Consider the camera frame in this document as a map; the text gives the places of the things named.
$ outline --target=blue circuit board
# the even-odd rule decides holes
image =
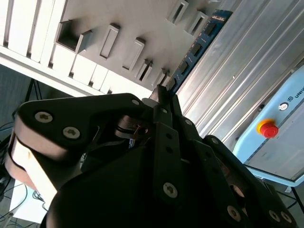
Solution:
[[[171,95],[176,94],[182,83],[190,74],[191,70],[195,67],[214,38],[223,28],[224,24],[227,22],[231,14],[232,12],[230,11],[217,9],[212,14],[212,16],[209,17],[209,20],[203,31],[195,39],[185,58],[173,73],[171,81],[168,83],[168,85],[174,84],[170,89]]]

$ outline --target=emergency stop button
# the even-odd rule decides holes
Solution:
[[[265,138],[274,138],[279,133],[279,129],[275,124],[276,122],[272,119],[263,120],[257,125],[256,131]]]
[[[279,132],[279,129],[277,126],[275,126],[273,123],[265,123],[261,126],[261,134],[265,138],[274,138]]]

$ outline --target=bolt head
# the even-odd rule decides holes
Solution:
[[[135,105],[139,105],[139,102],[136,101],[136,100],[132,100],[132,103],[135,104]]]
[[[240,213],[231,205],[227,207],[228,214],[237,222],[241,220]]]
[[[273,210],[269,210],[269,215],[277,222],[280,222],[280,217],[278,217],[278,215],[273,211]]]
[[[216,138],[211,138],[211,140],[212,140],[212,142],[213,142],[214,144],[218,144],[218,143],[219,143],[218,140],[217,140]]]
[[[163,191],[166,193],[167,196],[170,198],[176,198],[177,197],[177,189],[176,187],[171,183],[164,183],[163,185]]]
[[[53,121],[53,117],[47,112],[38,112],[35,114],[35,119],[41,123],[49,123]]]
[[[78,139],[80,137],[80,131],[75,127],[66,127],[62,133],[68,139]]]
[[[281,211],[281,215],[287,222],[292,223],[291,218],[285,212]]]
[[[192,122],[190,121],[190,120],[185,120],[185,122],[186,122],[186,124],[188,124],[188,125],[192,125]]]

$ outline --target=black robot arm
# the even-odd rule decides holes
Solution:
[[[6,168],[50,205],[41,227],[296,227],[271,186],[199,136],[176,95],[158,86],[153,97],[20,107]]]

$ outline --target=red button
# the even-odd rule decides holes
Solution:
[[[265,123],[261,126],[261,133],[265,138],[274,138],[278,132],[279,129],[274,123]]]

